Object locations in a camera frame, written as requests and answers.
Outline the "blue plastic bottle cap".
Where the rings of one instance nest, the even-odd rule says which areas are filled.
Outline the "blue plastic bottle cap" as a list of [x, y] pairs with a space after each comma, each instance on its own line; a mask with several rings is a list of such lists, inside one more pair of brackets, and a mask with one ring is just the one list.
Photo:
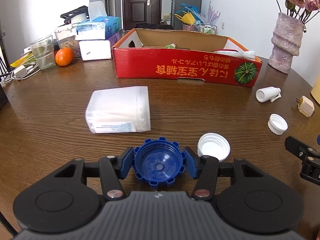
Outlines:
[[165, 137], [146, 139], [135, 147], [132, 167], [138, 180], [150, 187], [171, 186], [185, 172], [185, 152], [175, 141]]

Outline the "large white bottle cap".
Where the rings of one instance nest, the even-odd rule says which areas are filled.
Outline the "large white bottle cap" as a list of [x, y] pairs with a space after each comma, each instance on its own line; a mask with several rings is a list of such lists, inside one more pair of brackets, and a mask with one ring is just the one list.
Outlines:
[[230, 150], [227, 139], [217, 133], [206, 133], [200, 137], [197, 143], [198, 156], [211, 156], [220, 162], [229, 156]]

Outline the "small white ribbed cap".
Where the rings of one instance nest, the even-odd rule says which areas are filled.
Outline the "small white ribbed cap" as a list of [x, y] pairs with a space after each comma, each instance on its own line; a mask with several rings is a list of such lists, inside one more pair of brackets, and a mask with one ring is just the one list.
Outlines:
[[275, 113], [270, 115], [267, 125], [270, 131], [276, 135], [282, 135], [288, 129], [285, 119]]

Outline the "beige power plug adapter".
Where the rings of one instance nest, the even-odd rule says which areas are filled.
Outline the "beige power plug adapter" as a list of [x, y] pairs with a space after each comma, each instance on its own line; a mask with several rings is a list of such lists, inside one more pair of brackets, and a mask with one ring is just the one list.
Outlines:
[[301, 98], [296, 98], [298, 110], [307, 118], [312, 117], [315, 112], [315, 107], [313, 102], [307, 98], [306, 96], [302, 96]]

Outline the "translucent plastic swab box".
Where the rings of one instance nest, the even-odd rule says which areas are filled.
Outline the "translucent plastic swab box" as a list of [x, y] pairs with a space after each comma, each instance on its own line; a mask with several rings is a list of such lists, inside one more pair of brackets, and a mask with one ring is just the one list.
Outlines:
[[95, 90], [85, 111], [92, 133], [132, 133], [151, 130], [146, 86]]

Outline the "yellow object at edge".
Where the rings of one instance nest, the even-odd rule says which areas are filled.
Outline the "yellow object at edge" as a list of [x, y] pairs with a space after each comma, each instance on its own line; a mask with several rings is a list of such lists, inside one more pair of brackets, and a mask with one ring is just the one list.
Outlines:
[[320, 75], [317, 77], [317, 80], [311, 90], [312, 97], [320, 104]]

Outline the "small white plastic bottle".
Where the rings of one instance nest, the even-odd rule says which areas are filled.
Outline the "small white plastic bottle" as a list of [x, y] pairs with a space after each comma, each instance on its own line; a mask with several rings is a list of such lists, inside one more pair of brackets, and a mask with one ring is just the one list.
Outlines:
[[256, 99], [260, 102], [274, 102], [278, 98], [281, 98], [281, 89], [276, 87], [261, 88], [256, 91]]

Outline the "red cardboard box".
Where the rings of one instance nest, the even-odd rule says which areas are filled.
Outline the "red cardboard box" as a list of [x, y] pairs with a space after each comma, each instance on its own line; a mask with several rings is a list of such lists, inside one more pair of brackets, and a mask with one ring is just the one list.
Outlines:
[[[176, 44], [175, 49], [165, 48]], [[249, 51], [225, 36], [185, 30], [132, 29], [113, 46], [118, 78], [195, 79], [253, 87], [263, 62], [219, 55], [216, 50]]]

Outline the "pink textured vase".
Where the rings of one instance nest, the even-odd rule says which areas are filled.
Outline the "pink textured vase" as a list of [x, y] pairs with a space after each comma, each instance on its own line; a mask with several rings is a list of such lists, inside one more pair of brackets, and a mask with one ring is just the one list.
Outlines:
[[299, 55], [305, 25], [298, 19], [280, 12], [273, 31], [273, 49], [268, 64], [274, 69], [288, 74], [294, 56]]

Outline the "white container in box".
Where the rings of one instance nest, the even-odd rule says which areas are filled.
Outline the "white container in box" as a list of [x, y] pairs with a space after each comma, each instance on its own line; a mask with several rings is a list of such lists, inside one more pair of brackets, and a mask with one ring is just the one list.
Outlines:
[[219, 55], [226, 55], [231, 57], [243, 58], [254, 60], [255, 59], [255, 51], [236, 51], [236, 50], [216, 50], [214, 53]]

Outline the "white purple tissue pack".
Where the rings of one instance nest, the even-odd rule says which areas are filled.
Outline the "white purple tissue pack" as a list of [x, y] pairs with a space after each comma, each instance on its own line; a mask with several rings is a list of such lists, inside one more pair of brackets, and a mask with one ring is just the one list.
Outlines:
[[120, 32], [105, 40], [83, 40], [79, 42], [83, 61], [109, 60], [113, 58], [112, 47], [120, 40]]

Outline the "orange fruit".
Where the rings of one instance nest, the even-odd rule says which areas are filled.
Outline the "orange fruit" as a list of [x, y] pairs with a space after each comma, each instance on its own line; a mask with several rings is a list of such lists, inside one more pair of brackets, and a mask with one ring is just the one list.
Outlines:
[[61, 67], [71, 64], [74, 60], [74, 52], [71, 48], [62, 48], [55, 55], [55, 62]]

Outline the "green bottle in box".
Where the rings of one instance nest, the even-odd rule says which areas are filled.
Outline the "green bottle in box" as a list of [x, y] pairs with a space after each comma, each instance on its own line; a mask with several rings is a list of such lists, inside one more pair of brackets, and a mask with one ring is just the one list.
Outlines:
[[172, 44], [166, 45], [165, 48], [175, 49], [176, 48], [176, 44], [172, 43]]

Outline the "clear jar with grains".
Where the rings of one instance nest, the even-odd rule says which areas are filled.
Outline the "clear jar with grains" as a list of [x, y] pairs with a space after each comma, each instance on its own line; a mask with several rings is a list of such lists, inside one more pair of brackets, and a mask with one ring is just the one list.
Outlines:
[[75, 39], [76, 29], [72, 24], [62, 25], [54, 31], [59, 48], [71, 48], [75, 58], [81, 57], [79, 41]]

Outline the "clear drinking glass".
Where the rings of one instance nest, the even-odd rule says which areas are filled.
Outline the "clear drinking glass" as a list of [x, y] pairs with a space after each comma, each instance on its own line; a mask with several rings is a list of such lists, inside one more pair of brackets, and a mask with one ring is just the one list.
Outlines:
[[32, 42], [30, 48], [40, 70], [47, 70], [55, 66], [54, 40], [52, 35]]

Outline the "yellow paper packet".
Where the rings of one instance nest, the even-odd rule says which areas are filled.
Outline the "yellow paper packet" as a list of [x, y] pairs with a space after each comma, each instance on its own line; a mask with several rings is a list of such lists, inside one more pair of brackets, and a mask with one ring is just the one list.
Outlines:
[[23, 54], [20, 59], [17, 59], [15, 62], [11, 63], [10, 66], [12, 68], [19, 67], [19, 66], [23, 65], [24, 63], [32, 60], [33, 58], [34, 57], [33, 57], [32, 52], [28, 52], [26, 54]]

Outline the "blue tissue pack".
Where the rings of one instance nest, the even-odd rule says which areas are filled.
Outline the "blue tissue pack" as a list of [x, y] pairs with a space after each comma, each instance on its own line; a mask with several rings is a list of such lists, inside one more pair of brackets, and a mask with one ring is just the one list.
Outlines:
[[78, 41], [105, 40], [121, 29], [121, 18], [108, 16], [102, 1], [90, 2], [88, 15], [88, 20], [75, 26], [75, 39]]

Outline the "glass cup rack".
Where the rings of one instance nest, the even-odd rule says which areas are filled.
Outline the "glass cup rack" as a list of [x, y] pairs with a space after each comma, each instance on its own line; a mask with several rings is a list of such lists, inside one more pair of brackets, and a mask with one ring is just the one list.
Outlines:
[[216, 35], [217, 26], [216, 25], [210, 25], [210, 24], [207, 24], [207, 23], [201, 23], [200, 21], [196, 21], [195, 24], [194, 24], [193, 31], [199, 32], [199, 33]]

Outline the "yellow blue toy cluster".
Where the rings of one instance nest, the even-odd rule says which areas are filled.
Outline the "yellow blue toy cluster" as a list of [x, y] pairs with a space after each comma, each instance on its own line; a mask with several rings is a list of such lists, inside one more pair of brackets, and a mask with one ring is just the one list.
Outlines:
[[181, 3], [182, 10], [176, 12], [174, 16], [186, 25], [203, 23], [200, 18], [200, 11], [196, 6]]

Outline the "black white headset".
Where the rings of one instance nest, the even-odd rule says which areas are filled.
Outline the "black white headset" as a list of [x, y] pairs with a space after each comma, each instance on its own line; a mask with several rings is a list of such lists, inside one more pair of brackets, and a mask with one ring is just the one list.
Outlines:
[[74, 10], [60, 15], [64, 19], [64, 24], [74, 24], [88, 19], [88, 7], [83, 5]]

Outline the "dark brown door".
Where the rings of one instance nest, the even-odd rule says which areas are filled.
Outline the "dark brown door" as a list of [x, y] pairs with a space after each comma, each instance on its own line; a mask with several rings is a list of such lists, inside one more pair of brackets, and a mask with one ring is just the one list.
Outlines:
[[131, 30], [138, 24], [159, 24], [161, 0], [123, 0], [124, 29]]

